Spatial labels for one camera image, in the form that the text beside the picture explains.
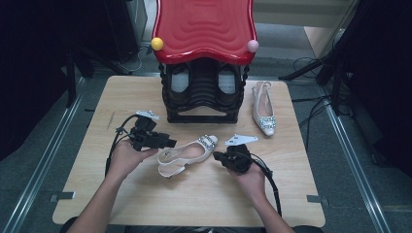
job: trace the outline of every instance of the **high heel shoe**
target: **high heel shoe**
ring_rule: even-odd
[[[158,172],[161,176],[171,178],[185,170],[185,165],[202,162],[215,149],[218,138],[204,135],[198,140],[179,148],[164,150],[158,157]]]
[[[257,85],[252,87],[252,93],[255,97],[252,110],[253,118],[266,136],[272,136],[276,127],[276,119],[269,93],[271,86],[271,82],[257,82]]]

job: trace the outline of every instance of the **pink ball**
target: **pink ball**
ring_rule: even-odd
[[[257,40],[251,40],[248,42],[248,51],[249,52],[257,52],[258,50],[258,41]]]

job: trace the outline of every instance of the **shoe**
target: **shoe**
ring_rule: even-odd
[[[218,143],[214,135],[204,135],[198,140],[179,148],[164,150],[158,157],[158,172],[171,178],[185,170],[185,165],[204,161]]]
[[[275,133],[276,119],[273,114],[272,102],[270,100],[271,82],[257,82],[252,87],[252,93],[255,97],[253,118],[258,127],[266,136],[272,136]]]

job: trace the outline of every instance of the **light wood tabletop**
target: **light wood tabletop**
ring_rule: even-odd
[[[308,202],[307,195],[318,195],[303,146],[288,87],[272,82],[272,104],[277,120],[275,135],[264,137],[252,118],[252,86],[246,81],[245,99],[235,124],[169,123],[161,98],[160,78],[111,77],[102,93],[93,119],[63,191],[76,191],[71,200],[59,200],[53,221],[62,224],[78,216],[104,179],[106,158],[116,128],[139,110],[152,110],[160,116],[155,132],[177,140],[176,147],[202,135],[219,138],[216,151],[225,151],[224,142],[234,134],[257,136],[247,144],[273,171],[279,188],[283,218],[290,226],[323,226],[320,203]],[[193,111],[210,111],[199,107]],[[130,130],[135,120],[126,126]],[[262,226],[252,205],[220,161],[211,155],[201,163],[171,179],[157,171],[156,156],[146,159],[124,181],[111,215],[111,224],[169,226]],[[276,207],[273,191],[266,180],[266,194]]]

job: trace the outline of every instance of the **black fabric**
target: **black fabric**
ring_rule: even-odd
[[[73,223],[75,223],[75,220],[76,220],[76,219],[77,219],[76,216],[73,216],[72,218],[68,219],[68,220],[63,224],[63,226],[61,227],[59,233],[66,233],[66,232],[69,230],[70,226],[72,226]]]
[[[374,1],[346,52],[348,85],[383,135],[371,146],[412,177],[411,11],[408,0]]]
[[[324,233],[324,231],[316,226],[300,225],[293,228],[295,233]]]
[[[0,159],[15,151],[67,87],[64,49],[45,8],[5,1],[0,9]]]

